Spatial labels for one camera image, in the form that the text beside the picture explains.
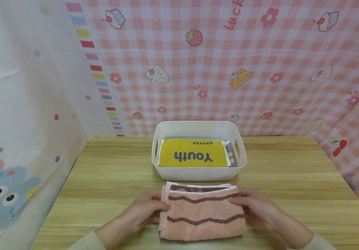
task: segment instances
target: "person's left hand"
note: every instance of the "person's left hand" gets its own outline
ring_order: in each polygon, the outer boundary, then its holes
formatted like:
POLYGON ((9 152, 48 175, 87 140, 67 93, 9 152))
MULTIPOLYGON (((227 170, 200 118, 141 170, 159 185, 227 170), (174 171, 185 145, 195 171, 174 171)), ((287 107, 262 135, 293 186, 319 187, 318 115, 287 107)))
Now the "person's left hand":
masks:
POLYGON ((142 192, 119 216, 96 229, 106 249, 113 249, 121 240, 139 231, 148 222, 158 223, 160 211, 167 211, 170 205, 161 200, 159 192, 142 192))

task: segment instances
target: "white plastic storage basket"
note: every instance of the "white plastic storage basket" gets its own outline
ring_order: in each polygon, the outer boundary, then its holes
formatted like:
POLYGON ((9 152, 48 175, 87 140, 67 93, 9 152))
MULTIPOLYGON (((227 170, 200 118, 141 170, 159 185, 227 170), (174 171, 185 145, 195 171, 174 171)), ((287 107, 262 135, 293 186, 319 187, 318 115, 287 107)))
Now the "white plastic storage basket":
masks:
POLYGON ((229 121, 167 121, 156 127, 152 145, 152 163, 160 177, 168 181, 228 181, 246 165, 245 146, 235 124, 229 121), (225 168, 160 168, 156 159, 157 143, 161 139, 195 138, 230 141, 237 167, 225 168), (240 150, 237 155, 234 142, 240 150))

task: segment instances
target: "sleeve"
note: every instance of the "sleeve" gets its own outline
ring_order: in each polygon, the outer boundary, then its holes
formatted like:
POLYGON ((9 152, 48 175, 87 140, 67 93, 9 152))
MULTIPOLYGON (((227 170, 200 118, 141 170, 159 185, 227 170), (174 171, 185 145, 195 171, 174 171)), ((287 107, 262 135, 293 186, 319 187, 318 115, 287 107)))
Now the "sleeve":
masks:
POLYGON ((92 231, 77 240, 68 250, 106 250, 103 242, 96 236, 95 231, 92 231))
POLYGON ((303 248, 299 250, 336 250, 329 242, 327 242, 323 237, 318 234, 314 234, 311 241, 303 248))

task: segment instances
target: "hand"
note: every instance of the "hand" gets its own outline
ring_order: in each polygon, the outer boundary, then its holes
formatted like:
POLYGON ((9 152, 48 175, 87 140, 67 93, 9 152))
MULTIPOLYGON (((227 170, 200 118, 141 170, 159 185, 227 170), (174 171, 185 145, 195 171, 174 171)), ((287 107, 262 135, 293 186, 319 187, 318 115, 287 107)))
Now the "hand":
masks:
POLYGON ((239 196, 229 198, 229 201, 236 205, 246 206, 245 212, 253 222, 275 231, 277 230, 275 221, 284 213, 257 189, 239 190, 239 196))
POLYGON ((229 201, 237 205, 246 206, 247 213, 252 221, 274 230, 285 240, 290 248, 303 248, 314 236, 310 229, 285 213, 259 190, 240 190, 239 196, 229 198, 229 201))
POLYGON ((170 205, 160 200, 161 193, 140 193, 119 217, 130 227, 131 232, 137 232, 146 223, 158 223, 160 210, 168 211, 170 209, 170 205))
POLYGON ((113 249, 123 238, 139 231, 148 222, 158 223, 160 210, 170 209, 170 205, 160 200, 161 193, 140 193, 124 212, 99 227, 95 234, 106 249, 113 249))

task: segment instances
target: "yellow towel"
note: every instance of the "yellow towel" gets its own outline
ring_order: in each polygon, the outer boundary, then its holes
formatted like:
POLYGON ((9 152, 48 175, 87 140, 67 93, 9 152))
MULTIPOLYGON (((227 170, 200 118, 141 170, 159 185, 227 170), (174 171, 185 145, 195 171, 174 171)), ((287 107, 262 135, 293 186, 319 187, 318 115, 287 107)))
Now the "yellow towel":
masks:
POLYGON ((159 152, 163 168, 227 167, 222 141, 200 139, 164 139, 159 152))

